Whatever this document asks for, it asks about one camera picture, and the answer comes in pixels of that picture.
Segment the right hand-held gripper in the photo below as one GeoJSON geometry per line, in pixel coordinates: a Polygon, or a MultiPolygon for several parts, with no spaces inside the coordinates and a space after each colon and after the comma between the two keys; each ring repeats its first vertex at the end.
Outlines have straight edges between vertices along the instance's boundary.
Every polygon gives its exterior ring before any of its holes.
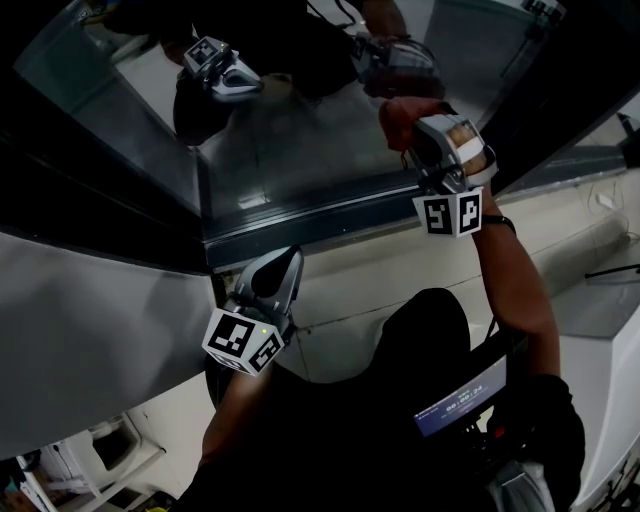
{"type": "Polygon", "coordinates": [[[423,195],[414,200],[421,225],[431,236],[460,238],[482,225],[482,190],[497,173],[496,155],[475,125],[455,114],[420,118],[413,127],[413,145],[408,155],[423,195]],[[456,147],[448,132],[467,125],[475,138],[456,147]],[[466,175],[463,164],[483,150],[487,166],[466,175]]]}

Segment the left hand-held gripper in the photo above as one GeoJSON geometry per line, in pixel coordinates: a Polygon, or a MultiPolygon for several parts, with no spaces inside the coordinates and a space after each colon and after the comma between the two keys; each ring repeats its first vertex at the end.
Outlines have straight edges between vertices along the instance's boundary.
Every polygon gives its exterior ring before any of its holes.
{"type": "Polygon", "coordinates": [[[247,265],[236,282],[236,294],[214,309],[202,348],[235,371],[262,373],[289,343],[291,303],[303,266],[304,255],[297,245],[271,251],[247,265]]]}

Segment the person's right hand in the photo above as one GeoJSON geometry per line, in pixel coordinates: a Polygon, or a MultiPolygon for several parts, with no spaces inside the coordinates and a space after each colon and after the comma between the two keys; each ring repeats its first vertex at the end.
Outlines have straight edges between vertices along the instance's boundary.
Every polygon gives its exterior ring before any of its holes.
{"type": "MultiPolygon", "coordinates": [[[[476,134],[467,125],[457,125],[448,132],[449,137],[456,147],[464,145],[469,140],[475,138],[476,134]]],[[[487,159],[484,151],[474,156],[463,164],[466,175],[473,175],[481,172],[487,166],[487,159]]]]}

